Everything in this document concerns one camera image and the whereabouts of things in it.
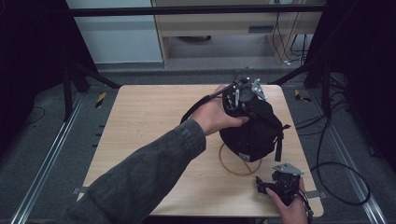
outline white wall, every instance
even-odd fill
[[[149,0],[66,0],[70,8],[151,7]],[[76,18],[95,63],[161,63],[153,16]]]

